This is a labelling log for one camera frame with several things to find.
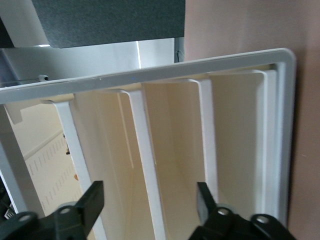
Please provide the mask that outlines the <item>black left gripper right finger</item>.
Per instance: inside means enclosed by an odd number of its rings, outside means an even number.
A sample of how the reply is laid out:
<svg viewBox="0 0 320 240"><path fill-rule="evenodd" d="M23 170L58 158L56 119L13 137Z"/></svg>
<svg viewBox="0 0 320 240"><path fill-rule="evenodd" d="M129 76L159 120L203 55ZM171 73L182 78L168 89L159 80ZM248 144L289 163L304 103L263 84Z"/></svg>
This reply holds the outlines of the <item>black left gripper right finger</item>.
<svg viewBox="0 0 320 240"><path fill-rule="evenodd" d="M254 214L249 220L218 205L205 182L196 185L200 225L189 240L297 240L275 217Z"/></svg>

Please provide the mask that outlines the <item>white drawer cabinet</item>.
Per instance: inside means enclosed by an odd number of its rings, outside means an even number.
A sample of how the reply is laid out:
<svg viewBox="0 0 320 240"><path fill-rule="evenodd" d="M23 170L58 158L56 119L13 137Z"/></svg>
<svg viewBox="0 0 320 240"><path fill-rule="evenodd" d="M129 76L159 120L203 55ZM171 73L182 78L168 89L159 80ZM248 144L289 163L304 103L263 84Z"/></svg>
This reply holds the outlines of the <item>white drawer cabinet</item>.
<svg viewBox="0 0 320 240"><path fill-rule="evenodd" d="M287 228L295 70L278 48L1 87L3 222L47 217L87 191L45 214L5 110L70 99L89 177L103 181L87 240L190 240L198 182L242 218L266 214Z"/></svg>

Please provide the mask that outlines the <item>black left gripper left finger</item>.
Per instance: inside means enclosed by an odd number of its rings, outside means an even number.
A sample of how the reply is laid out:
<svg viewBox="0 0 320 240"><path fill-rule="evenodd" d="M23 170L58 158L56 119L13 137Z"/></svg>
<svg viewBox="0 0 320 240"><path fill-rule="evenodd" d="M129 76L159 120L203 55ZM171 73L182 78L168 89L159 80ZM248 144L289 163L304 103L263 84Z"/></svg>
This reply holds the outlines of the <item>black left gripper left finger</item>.
<svg viewBox="0 0 320 240"><path fill-rule="evenodd" d="M43 218L25 211L1 223L0 240L88 240L103 208L104 183L97 180L74 205Z"/></svg>

